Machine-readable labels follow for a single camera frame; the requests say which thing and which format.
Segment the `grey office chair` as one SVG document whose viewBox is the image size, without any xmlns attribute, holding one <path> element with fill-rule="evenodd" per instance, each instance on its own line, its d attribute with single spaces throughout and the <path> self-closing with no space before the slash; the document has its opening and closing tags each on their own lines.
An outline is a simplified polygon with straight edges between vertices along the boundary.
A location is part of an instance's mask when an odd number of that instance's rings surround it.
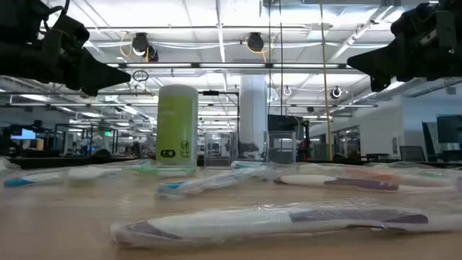
<svg viewBox="0 0 462 260">
<path fill-rule="evenodd" d="M 402 161 L 407 162 L 426 162 L 427 159 L 421 146 L 400 146 L 400 155 Z"/>
</svg>

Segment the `orange toothbrush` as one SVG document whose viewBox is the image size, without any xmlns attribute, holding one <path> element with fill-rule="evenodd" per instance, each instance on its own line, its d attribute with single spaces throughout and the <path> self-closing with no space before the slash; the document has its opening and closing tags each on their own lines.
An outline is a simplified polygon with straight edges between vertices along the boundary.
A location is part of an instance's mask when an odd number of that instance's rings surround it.
<svg viewBox="0 0 462 260">
<path fill-rule="evenodd" d="M 462 171 L 439 168 L 391 168 L 388 166 L 304 164 L 298 173 L 379 180 L 390 183 L 452 183 L 462 179 Z"/>
</svg>

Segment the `dark computer monitor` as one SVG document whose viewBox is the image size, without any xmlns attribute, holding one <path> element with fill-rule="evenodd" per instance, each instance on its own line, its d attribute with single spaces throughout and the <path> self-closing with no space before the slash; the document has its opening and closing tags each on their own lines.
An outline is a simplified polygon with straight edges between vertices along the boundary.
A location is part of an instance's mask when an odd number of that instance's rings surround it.
<svg viewBox="0 0 462 260">
<path fill-rule="evenodd" d="M 437 138 L 439 143 L 462 144 L 462 116 L 438 116 Z"/>
</svg>

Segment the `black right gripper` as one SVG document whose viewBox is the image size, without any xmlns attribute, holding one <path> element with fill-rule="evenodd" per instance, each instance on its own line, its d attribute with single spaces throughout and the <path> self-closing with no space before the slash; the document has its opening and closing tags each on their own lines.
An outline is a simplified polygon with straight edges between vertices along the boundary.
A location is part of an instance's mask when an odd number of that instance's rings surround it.
<svg viewBox="0 0 462 260">
<path fill-rule="evenodd" d="M 387 46 L 347 59 L 347 65 L 370 76 L 372 92 L 381 92 L 391 78 L 408 82 L 413 78 L 434 81 L 442 73 L 432 60 L 436 55 L 436 12 L 441 3 L 423 2 L 409 9 L 391 25 L 395 39 Z"/>
</svg>

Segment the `black aluminium table frame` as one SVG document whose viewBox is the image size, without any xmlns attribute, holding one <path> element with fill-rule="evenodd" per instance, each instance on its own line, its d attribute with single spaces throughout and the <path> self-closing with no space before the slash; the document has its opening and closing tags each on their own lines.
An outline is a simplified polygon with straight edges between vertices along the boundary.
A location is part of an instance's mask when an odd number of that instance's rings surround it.
<svg viewBox="0 0 462 260">
<path fill-rule="evenodd" d="M 83 165 L 102 165 L 108 163 L 134 163 L 136 160 L 130 157 L 16 157 L 7 158 L 8 163 L 18 165 L 21 169 L 40 169 L 40 168 L 62 168 Z M 204 160 L 203 156 L 199 156 L 196 165 L 203 166 L 229 166 L 229 160 Z M 338 160 L 312 160 L 307 162 L 297 163 L 317 163 L 317 164 L 342 164 L 342 165 L 371 165 L 372 163 L 385 163 L 391 166 L 392 163 L 417 163 L 428 165 L 435 168 L 457 168 L 462 167 L 462 162 L 408 162 L 400 160 L 353 160 L 353 159 L 338 159 Z"/>
</svg>

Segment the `clear acrylic triangular holder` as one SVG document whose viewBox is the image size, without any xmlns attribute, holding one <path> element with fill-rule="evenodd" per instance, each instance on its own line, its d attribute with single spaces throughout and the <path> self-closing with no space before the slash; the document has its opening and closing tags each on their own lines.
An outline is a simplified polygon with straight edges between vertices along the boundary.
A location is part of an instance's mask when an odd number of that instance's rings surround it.
<svg viewBox="0 0 462 260">
<path fill-rule="evenodd" d="M 293 131 L 218 130 L 204 134 L 205 166 L 253 167 L 267 163 L 296 161 L 296 134 Z"/>
</svg>

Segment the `lit computer monitor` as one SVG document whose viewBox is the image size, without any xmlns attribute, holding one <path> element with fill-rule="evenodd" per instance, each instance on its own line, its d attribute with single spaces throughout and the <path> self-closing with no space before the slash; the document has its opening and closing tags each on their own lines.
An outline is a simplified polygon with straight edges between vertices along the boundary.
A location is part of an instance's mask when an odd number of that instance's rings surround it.
<svg viewBox="0 0 462 260">
<path fill-rule="evenodd" d="M 20 129 L 12 132 L 11 139 L 36 139 L 36 133 L 32 130 Z"/>
</svg>

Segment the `purple toothbrush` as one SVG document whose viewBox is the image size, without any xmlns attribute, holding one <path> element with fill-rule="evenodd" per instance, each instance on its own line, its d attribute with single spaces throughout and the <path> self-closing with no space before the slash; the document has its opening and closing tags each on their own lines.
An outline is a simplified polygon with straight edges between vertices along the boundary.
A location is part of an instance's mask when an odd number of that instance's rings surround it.
<svg viewBox="0 0 462 260">
<path fill-rule="evenodd" d="M 405 186 L 370 179 L 341 178 L 327 175 L 286 175 L 274 179 L 274 183 L 307 187 L 333 187 L 388 193 L 431 193 L 455 191 L 462 193 L 462 184 L 455 186 Z"/>
<path fill-rule="evenodd" d="M 346 200 L 263 204 L 113 223 L 110 238 L 125 248 L 180 248 L 355 229 L 460 232 L 462 207 L 406 207 Z"/>
</svg>

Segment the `green toothbrush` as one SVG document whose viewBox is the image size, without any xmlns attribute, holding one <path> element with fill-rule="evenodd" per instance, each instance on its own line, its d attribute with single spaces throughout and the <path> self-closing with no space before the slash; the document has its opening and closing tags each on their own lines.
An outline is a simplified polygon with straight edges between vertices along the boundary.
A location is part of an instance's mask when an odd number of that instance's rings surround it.
<svg viewBox="0 0 462 260">
<path fill-rule="evenodd" d="M 129 168 L 129 170 L 140 173 L 141 175 L 155 176 L 158 178 L 188 177 L 196 174 L 195 168 L 182 167 L 137 167 Z"/>
<path fill-rule="evenodd" d="M 362 178 L 383 178 L 387 180 L 426 180 L 426 181 L 454 181 L 462 178 L 462 170 L 458 168 L 435 168 L 414 162 L 395 162 L 391 166 L 385 163 L 371 165 L 340 165 L 324 164 L 319 171 L 337 176 Z"/>
</svg>

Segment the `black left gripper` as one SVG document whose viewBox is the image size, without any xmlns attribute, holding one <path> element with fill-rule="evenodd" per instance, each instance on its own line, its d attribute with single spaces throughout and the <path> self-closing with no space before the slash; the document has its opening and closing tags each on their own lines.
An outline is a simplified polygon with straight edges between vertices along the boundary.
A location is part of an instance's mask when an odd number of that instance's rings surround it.
<svg viewBox="0 0 462 260">
<path fill-rule="evenodd" d="M 41 40 L 38 74 L 42 83 L 61 83 L 96 97 L 98 90 L 127 83 L 131 75 L 99 62 L 84 48 L 90 33 L 85 26 L 62 14 Z"/>
</svg>

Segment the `green wipes canister white lid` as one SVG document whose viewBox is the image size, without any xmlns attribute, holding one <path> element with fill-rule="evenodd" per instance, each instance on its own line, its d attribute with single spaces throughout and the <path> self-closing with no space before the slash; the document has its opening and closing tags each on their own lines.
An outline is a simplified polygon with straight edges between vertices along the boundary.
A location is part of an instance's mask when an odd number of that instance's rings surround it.
<svg viewBox="0 0 462 260">
<path fill-rule="evenodd" d="M 199 92 L 184 84 L 161 87 L 158 93 L 156 159 L 163 165 L 197 164 Z"/>
</svg>

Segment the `blue toothbrush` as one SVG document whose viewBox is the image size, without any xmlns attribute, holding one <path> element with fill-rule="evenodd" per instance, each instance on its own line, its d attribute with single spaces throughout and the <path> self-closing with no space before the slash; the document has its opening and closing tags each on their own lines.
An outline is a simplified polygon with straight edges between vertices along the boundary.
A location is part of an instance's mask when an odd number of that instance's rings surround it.
<svg viewBox="0 0 462 260">
<path fill-rule="evenodd" d="M 8 178 L 4 181 L 5 187 L 31 186 L 44 183 L 63 183 L 66 181 L 88 181 L 102 178 L 110 174 L 121 172 L 121 168 L 83 167 L 71 168 L 65 171 L 24 175 L 17 178 Z"/>
<path fill-rule="evenodd" d="M 263 162 L 234 161 L 231 169 L 204 178 L 161 183 L 157 187 L 157 195 L 164 199 L 184 198 L 187 194 L 197 194 L 202 191 L 221 189 L 238 183 L 257 179 L 267 181 L 272 179 L 277 171 Z"/>
</svg>

